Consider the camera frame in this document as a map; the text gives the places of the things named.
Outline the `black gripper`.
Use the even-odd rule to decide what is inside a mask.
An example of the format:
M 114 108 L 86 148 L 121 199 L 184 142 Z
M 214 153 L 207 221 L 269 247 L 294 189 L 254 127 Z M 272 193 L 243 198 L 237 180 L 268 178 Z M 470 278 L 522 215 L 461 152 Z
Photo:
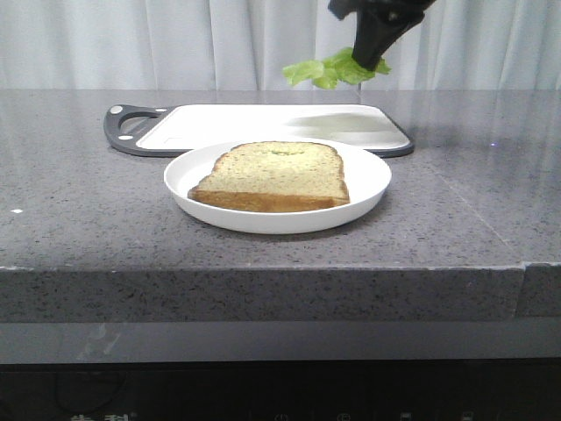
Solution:
M 405 32 L 420 24 L 435 0 L 331 0 L 328 10 L 342 20 L 356 12 L 357 31 L 352 58 L 374 71 L 383 53 Z

